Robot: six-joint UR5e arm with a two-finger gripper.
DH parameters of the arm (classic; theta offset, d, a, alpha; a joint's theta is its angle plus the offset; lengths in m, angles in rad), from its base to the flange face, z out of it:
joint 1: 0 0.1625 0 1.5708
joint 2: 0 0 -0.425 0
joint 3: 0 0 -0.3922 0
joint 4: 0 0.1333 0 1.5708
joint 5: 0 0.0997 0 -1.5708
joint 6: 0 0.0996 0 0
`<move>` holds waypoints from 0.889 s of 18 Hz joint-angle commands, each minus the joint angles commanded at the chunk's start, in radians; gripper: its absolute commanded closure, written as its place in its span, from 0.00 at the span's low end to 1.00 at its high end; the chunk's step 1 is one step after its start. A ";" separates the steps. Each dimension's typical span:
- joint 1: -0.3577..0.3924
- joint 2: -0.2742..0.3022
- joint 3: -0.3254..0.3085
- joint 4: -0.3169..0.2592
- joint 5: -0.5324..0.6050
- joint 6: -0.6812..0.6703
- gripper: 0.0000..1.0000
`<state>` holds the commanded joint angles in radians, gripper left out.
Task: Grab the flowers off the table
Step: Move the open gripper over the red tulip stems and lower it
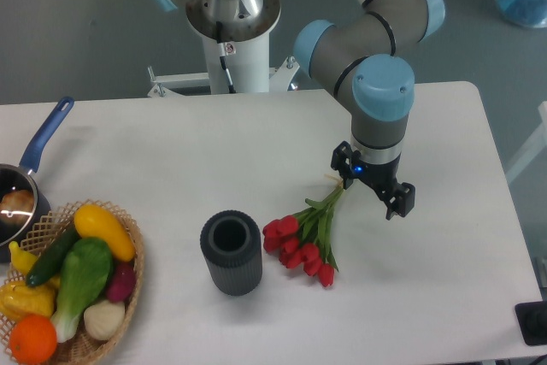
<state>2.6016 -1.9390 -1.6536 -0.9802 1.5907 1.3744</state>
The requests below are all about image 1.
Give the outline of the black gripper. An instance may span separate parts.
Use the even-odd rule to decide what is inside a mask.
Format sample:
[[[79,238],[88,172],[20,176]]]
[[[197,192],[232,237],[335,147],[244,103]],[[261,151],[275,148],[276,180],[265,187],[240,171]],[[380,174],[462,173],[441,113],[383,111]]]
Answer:
[[[371,188],[386,206],[385,218],[406,217],[415,206],[415,186],[397,181],[400,157],[384,164],[366,162],[348,142],[341,142],[332,152],[331,169],[338,172],[342,187],[348,189],[354,180]]]

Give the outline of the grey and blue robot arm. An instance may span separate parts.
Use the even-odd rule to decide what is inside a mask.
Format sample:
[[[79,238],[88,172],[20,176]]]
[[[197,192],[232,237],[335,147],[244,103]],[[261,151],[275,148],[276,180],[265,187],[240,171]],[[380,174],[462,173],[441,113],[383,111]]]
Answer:
[[[280,0],[156,1],[185,11],[203,41],[214,94],[272,88],[269,35],[279,21]],[[397,53],[442,26],[444,1],[357,1],[362,16],[348,26],[310,22],[297,35],[292,58],[350,113],[351,140],[334,150],[331,161],[344,186],[361,181],[388,216],[403,217],[415,204],[414,186],[397,180],[415,77]]]

